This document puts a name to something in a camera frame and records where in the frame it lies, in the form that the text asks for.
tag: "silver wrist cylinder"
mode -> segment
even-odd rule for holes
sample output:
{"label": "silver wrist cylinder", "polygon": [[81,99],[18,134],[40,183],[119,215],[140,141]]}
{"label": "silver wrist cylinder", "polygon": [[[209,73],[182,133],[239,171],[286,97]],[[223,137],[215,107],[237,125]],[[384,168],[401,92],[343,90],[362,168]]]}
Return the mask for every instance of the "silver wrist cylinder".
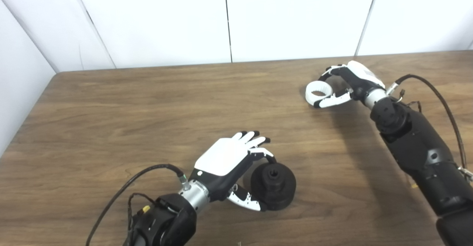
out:
{"label": "silver wrist cylinder", "polygon": [[373,91],[371,91],[365,98],[365,105],[367,106],[367,108],[369,109],[373,109],[373,106],[375,106],[375,103],[378,102],[379,100],[383,99],[383,98],[387,98],[388,95],[386,94],[386,92],[381,89],[381,88],[378,88],[378,89],[374,89]]}
{"label": "silver wrist cylinder", "polygon": [[196,180],[189,181],[189,187],[187,190],[182,188],[179,194],[192,205],[198,214],[210,202],[208,190],[202,183]]}

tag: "robotic arm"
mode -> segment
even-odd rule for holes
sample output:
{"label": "robotic arm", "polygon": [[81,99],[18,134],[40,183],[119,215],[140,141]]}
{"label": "robotic arm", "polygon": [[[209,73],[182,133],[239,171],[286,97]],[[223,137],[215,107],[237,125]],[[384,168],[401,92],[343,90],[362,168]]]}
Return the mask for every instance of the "robotic arm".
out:
{"label": "robotic arm", "polygon": [[[333,75],[341,76],[350,88],[333,92],[325,82]],[[404,79],[410,77],[420,78],[405,76],[385,90],[382,81],[369,69],[350,61],[346,65],[327,68],[319,81],[308,84],[306,100],[315,108],[350,100],[360,100],[367,106],[371,110],[371,120],[397,164],[416,182],[439,217],[436,227],[445,245],[473,245],[473,188],[468,182],[473,180],[473,175],[464,165],[460,167],[454,162],[448,146],[422,113],[390,96]],[[322,92],[324,96],[315,96],[314,91]]]}
{"label": "robotic arm", "polygon": [[[139,172],[115,194],[105,207],[90,233],[86,246],[89,245],[102,217],[126,187],[145,172],[161,167],[176,172],[182,189],[174,194],[161,195],[155,201],[144,194],[132,194],[128,201],[128,236],[123,246],[183,246],[196,231],[197,214],[214,201],[229,199],[241,207],[254,211],[285,208],[294,197],[296,189],[294,174],[284,165],[277,163],[271,152],[260,147],[263,143],[269,143],[270,139],[257,136],[259,136],[258,131],[248,133],[242,131],[231,138],[219,139],[196,161],[189,180],[179,168],[169,164],[155,165]],[[272,172],[273,175],[274,173],[277,175],[269,178],[269,174],[256,173],[258,174],[256,175],[255,172],[253,173],[252,187],[255,182],[257,185],[255,194],[261,197],[258,199],[238,185],[237,180],[243,176],[254,161],[263,157],[268,160],[269,164],[260,165],[258,168],[265,168],[259,170],[257,168],[255,172]],[[266,186],[267,191],[264,190],[264,187],[261,188],[263,184],[258,184],[259,182],[269,184]],[[262,195],[268,193],[272,195],[273,201],[265,199],[265,196]],[[144,196],[152,205],[143,207],[134,216],[131,216],[131,198],[134,195]]]}

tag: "wall seam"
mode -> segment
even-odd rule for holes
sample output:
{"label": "wall seam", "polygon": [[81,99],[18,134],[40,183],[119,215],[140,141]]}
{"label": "wall seam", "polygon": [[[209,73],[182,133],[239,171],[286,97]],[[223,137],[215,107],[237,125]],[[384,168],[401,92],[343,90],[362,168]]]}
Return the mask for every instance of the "wall seam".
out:
{"label": "wall seam", "polygon": [[356,50],[355,50],[355,54],[354,54],[355,57],[358,56],[358,52],[360,51],[361,43],[363,41],[363,37],[365,37],[365,31],[366,31],[366,28],[368,27],[368,23],[370,22],[371,12],[373,11],[375,1],[376,0],[371,1],[370,9],[368,10],[368,14],[366,15],[365,24],[363,25],[363,29],[362,29],[361,34],[360,34],[360,39],[358,40],[358,44],[356,46]]}
{"label": "wall seam", "polygon": [[5,7],[7,7],[7,10],[11,13],[11,15],[13,16],[13,18],[15,18],[15,20],[17,21],[17,23],[20,25],[20,27],[23,29],[23,31],[25,32],[25,34],[27,34],[28,38],[31,40],[31,42],[34,44],[34,46],[37,48],[37,50],[39,51],[39,53],[42,55],[42,57],[46,60],[46,62],[49,64],[49,66],[51,67],[51,69],[54,71],[54,73],[59,73],[59,69],[57,68],[57,66],[44,54],[44,52],[41,50],[41,48],[39,47],[38,43],[34,40],[34,38],[32,37],[31,35],[31,32],[29,31],[29,29],[27,28],[26,24],[15,14],[15,12],[13,12],[13,10],[10,8],[10,6],[5,2],[5,0],[0,0],[4,5]]}
{"label": "wall seam", "polygon": [[83,1],[83,0],[77,0],[77,1],[79,2],[79,5],[81,6],[81,9],[83,10],[84,15],[85,15],[87,21],[89,22],[90,26],[92,27],[93,32],[95,33],[95,35],[97,36],[98,40],[100,41],[100,44],[102,44],[103,49],[105,49],[105,52],[107,52],[108,58],[110,59],[112,65],[113,65],[113,68],[116,69],[117,66],[115,65],[115,62],[113,61],[112,56],[110,55],[110,52],[108,51],[108,48],[107,48],[107,46],[105,45],[105,42],[104,42],[103,39],[102,39],[102,36],[101,36],[100,33],[98,32],[97,27],[96,27],[95,24],[93,23],[93,20],[92,20],[92,18],[90,17],[89,12],[87,11],[87,8],[86,8],[86,5],[84,4],[84,1]]}
{"label": "wall seam", "polygon": [[472,42],[468,45],[468,47],[466,47],[466,49],[468,50],[468,49],[470,49],[472,46],[473,46],[473,40],[472,40]]}
{"label": "wall seam", "polygon": [[230,21],[228,20],[228,2],[227,2],[227,0],[225,0],[225,7],[227,9],[228,43],[230,44],[230,62],[233,63],[232,41],[230,39]]}

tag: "yellow connector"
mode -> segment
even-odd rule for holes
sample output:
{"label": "yellow connector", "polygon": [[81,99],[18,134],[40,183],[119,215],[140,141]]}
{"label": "yellow connector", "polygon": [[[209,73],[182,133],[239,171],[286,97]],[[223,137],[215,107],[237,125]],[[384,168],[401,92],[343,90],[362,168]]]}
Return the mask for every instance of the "yellow connector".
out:
{"label": "yellow connector", "polygon": [[143,207],[143,214],[146,213],[150,209],[149,205]]}

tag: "metal connector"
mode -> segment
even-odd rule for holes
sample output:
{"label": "metal connector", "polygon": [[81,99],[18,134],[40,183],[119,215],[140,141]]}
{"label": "metal connector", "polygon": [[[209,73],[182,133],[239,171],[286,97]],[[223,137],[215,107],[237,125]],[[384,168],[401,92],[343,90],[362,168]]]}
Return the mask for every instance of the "metal connector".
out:
{"label": "metal connector", "polygon": [[187,177],[185,175],[182,175],[182,177],[179,177],[179,181],[182,184],[182,189],[185,191],[188,191],[191,189],[191,184],[187,181]]}
{"label": "metal connector", "polygon": [[463,167],[458,167],[458,170],[460,170],[460,172],[468,178],[468,180],[470,180],[471,182],[473,182],[473,172],[469,171],[468,169],[466,168],[463,168]]}
{"label": "metal connector", "polygon": [[396,103],[399,103],[402,100],[405,93],[406,93],[406,90],[402,89],[401,92],[399,93],[399,99],[396,101]]}
{"label": "metal connector", "polygon": [[399,86],[399,84],[397,83],[392,83],[391,86],[389,86],[389,88],[386,89],[386,94],[388,96],[392,95],[392,93],[394,93],[394,91],[396,90],[396,88]]}

